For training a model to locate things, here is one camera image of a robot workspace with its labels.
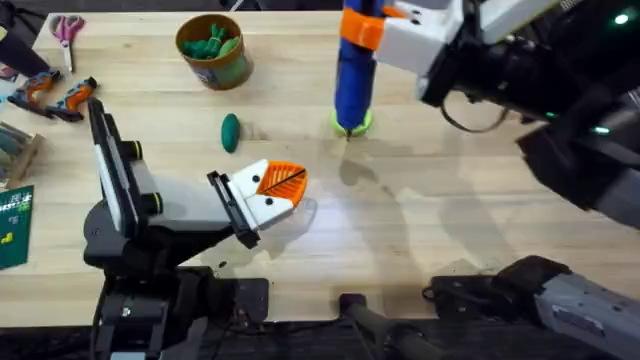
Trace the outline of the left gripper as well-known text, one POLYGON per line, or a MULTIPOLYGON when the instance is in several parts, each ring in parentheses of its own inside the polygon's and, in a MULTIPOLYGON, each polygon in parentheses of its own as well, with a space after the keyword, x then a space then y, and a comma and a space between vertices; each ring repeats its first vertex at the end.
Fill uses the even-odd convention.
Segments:
POLYGON ((84 262, 107 273, 169 273, 232 236, 252 249, 259 229, 291 213, 307 186, 303 166, 266 159, 231 178, 216 171, 207 177, 207 185, 190 185, 137 164, 122 181, 114 170, 101 170, 103 199, 84 222, 84 262))

